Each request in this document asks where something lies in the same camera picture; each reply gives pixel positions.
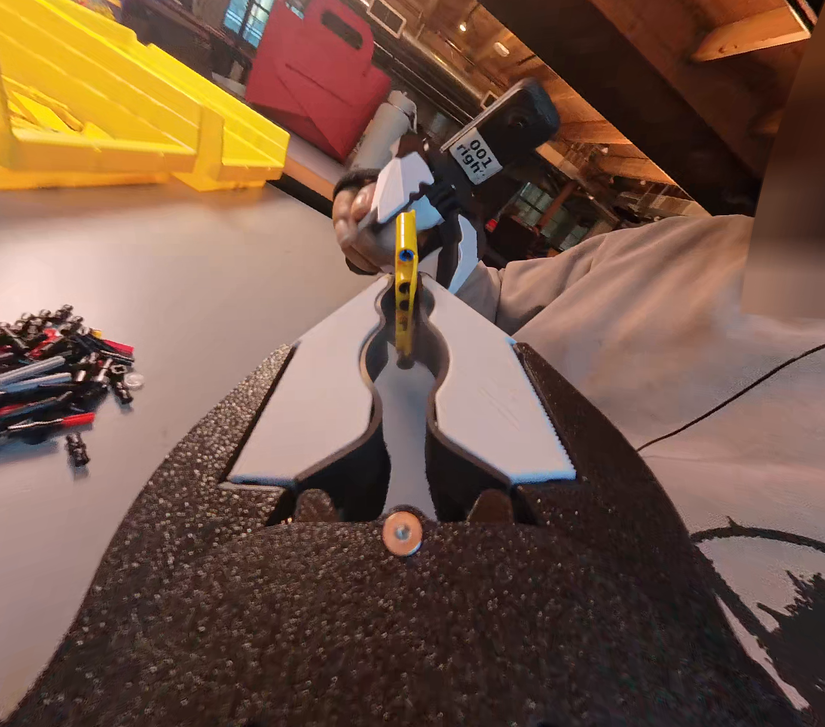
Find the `white water bottle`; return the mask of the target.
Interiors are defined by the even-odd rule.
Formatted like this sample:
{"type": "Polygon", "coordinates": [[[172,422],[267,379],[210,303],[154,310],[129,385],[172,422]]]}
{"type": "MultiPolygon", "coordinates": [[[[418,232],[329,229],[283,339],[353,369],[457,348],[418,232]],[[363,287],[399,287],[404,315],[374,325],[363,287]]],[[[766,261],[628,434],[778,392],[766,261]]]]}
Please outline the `white water bottle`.
{"type": "Polygon", "coordinates": [[[418,108],[406,93],[391,91],[378,107],[352,152],[349,169],[380,171],[397,154],[398,143],[417,130],[418,108]]]}

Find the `pile of small building pins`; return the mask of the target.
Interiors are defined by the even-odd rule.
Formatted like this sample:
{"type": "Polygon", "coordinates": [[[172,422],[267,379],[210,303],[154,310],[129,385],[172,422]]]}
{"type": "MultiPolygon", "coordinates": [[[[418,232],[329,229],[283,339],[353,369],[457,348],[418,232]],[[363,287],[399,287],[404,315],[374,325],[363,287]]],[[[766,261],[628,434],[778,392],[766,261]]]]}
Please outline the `pile of small building pins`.
{"type": "Polygon", "coordinates": [[[112,398],[129,412],[144,386],[134,348],[93,329],[71,305],[1,323],[1,443],[64,444],[67,464],[88,469],[84,433],[112,398]]]}

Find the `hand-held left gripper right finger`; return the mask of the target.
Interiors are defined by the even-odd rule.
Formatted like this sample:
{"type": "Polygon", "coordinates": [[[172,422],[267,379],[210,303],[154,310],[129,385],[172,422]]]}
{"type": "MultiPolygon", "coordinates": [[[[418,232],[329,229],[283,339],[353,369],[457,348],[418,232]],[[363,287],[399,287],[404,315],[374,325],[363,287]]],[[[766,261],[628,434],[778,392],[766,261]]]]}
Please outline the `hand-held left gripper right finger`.
{"type": "Polygon", "coordinates": [[[504,483],[576,479],[515,340],[422,275],[416,359],[434,376],[440,439],[504,483]]]}

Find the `person's right forearm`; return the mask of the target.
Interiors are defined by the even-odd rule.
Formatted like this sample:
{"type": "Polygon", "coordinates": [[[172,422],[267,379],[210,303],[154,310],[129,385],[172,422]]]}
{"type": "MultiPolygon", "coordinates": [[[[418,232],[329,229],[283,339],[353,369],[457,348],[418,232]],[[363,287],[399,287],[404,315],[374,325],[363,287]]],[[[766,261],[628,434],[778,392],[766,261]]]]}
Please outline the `person's right forearm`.
{"type": "Polygon", "coordinates": [[[612,342],[687,342],[741,279],[754,220],[672,217],[596,235],[552,258],[478,263],[458,299],[551,360],[612,342]]]}

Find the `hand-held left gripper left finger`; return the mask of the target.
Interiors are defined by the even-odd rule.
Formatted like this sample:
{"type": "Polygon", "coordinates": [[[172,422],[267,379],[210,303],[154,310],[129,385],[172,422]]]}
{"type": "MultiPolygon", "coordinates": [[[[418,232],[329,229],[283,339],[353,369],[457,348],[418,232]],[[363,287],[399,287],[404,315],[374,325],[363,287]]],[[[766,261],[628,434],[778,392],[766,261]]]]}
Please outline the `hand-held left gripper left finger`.
{"type": "Polygon", "coordinates": [[[274,391],[229,472],[233,485],[298,485],[366,434],[372,384],[363,351],[380,330],[382,276],[294,345],[274,391]]]}

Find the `person's beige sweatshirt torso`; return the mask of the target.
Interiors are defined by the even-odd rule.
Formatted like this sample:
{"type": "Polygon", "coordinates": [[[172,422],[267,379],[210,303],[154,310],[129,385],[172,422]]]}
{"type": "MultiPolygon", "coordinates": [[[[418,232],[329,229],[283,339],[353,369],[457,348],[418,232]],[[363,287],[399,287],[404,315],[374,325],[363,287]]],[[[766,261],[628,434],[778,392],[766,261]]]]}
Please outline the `person's beige sweatshirt torso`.
{"type": "Polygon", "coordinates": [[[823,323],[544,358],[641,454],[748,653],[823,725],[823,323]]]}

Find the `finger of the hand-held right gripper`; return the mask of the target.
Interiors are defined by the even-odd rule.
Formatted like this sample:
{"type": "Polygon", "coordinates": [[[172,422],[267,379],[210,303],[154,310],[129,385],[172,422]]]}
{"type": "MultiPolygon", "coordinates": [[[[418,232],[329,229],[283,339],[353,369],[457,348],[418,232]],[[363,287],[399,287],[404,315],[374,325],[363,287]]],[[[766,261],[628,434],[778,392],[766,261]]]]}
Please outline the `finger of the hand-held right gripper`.
{"type": "Polygon", "coordinates": [[[414,201],[414,213],[418,233],[437,229],[445,222],[444,217],[427,194],[423,194],[414,201]]]}
{"type": "Polygon", "coordinates": [[[427,161],[418,152],[393,158],[378,175],[370,219],[384,226],[435,183],[427,161]]]}

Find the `window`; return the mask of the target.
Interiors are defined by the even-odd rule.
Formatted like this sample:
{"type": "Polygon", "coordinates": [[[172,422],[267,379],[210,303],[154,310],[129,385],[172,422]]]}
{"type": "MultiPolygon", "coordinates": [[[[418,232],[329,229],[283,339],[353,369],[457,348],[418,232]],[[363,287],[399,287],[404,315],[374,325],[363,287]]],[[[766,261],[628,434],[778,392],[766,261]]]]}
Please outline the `window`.
{"type": "Polygon", "coordinates": [[[275,0],[229,0],[221,29],[256,50],[274,5],[275,0]]]}

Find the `grey desk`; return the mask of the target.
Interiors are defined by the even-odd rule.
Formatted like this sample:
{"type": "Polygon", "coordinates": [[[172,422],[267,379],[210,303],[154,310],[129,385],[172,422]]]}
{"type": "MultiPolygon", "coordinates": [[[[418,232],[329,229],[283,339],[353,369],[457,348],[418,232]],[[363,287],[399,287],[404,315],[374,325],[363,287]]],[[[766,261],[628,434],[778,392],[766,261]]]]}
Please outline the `grey desk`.
{"type": "Polygon", "coordinates": [[[2,320],[73,305],[134,347],[144,379],[108,398],[91,458],[64,443],[2,446],[1,706],[7,716],[74,619],[123,516],[165,455],[270,353],[369,279],[330,219],[274,186],[178,183],[2,193],[2,320]]]}

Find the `red cardboard box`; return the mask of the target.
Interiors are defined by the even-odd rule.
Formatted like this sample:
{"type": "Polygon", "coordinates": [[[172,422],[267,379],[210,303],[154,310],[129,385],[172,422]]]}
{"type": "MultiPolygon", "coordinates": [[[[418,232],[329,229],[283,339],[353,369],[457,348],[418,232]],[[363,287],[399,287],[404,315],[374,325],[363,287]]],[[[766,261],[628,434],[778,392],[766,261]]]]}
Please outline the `red cardboard box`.
{"type": "Polygon", "coordinates": [[[340,0],[311,0],[302,17],[276,2],[245,99],[279,127],[343,163],[390,92],[373,64],[369,24],[340,0]]]}

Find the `person's right hand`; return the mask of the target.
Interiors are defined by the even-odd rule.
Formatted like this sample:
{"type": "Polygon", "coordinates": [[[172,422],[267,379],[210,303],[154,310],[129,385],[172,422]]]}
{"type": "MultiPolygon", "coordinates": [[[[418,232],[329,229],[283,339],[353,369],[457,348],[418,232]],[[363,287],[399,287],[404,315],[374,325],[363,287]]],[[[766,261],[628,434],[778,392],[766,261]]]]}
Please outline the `person's right hand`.
{"type": "Polygon", "coordinates": [[[336,241],[351,271],[374,276],[386,272],[394,260],[394,247],[383,246],[368,229],[360,228],[370,214],[379,171],[356,169],[336,185],[332,220],[336,241]]]}

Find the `long yellow holed beam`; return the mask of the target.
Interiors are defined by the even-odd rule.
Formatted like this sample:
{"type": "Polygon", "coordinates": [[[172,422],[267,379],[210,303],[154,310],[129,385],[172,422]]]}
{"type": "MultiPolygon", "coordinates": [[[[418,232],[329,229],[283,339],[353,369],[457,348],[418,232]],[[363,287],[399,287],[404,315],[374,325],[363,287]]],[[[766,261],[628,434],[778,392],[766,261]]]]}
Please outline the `long yellow holed beam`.
{"type": "Polygon", "coordinates": [[[394,345],[397,365],[414,364],[415,299],[418,288],[418,231],[415,211],[400,213],[395,221],[394,345]]]}

